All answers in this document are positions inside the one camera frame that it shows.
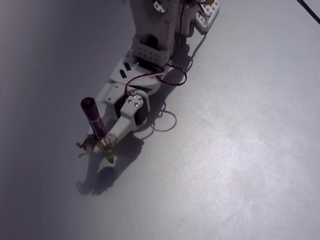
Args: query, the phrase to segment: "gray table surface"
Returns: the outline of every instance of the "gray table surface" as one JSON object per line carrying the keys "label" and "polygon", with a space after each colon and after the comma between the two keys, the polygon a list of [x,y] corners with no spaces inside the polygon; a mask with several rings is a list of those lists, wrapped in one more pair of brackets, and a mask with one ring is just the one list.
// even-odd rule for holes
{"label": "gray table surface", "polygon": [[112,168],[76,142],[131,44],[128,0],[1,1],[0,239],[319,239],[320,26],[295,0],[220,5]]}

